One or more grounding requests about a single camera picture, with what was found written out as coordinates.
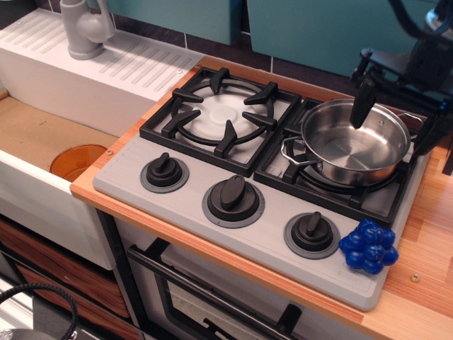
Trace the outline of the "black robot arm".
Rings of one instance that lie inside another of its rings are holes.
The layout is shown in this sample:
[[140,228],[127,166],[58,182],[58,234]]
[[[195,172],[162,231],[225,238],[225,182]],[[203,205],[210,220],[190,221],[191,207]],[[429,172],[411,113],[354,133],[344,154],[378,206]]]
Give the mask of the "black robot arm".
[[439,1],[419,28],[401,1],[394,14],[416,44],[408,54],[393,55],[365,48],[351,76],[358,89],[350,122],[360,128],[380,93],[426,111],[428,119],[414,142],[413,153],[425,155],[452,133],[452,2]]

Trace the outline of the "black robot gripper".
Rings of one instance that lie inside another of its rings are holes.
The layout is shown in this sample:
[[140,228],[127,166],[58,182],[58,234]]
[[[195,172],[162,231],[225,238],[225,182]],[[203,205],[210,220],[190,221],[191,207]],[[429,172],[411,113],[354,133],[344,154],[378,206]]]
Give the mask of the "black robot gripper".
[[391,54],[364,48],[351,81],[358,88],[350,122],[360,128],[378,94],[434,113],[424,122],[414,142],[413,155],[431,151],[447,134],[447,112],[452,109],[452,39],[420,39],[411,52]]

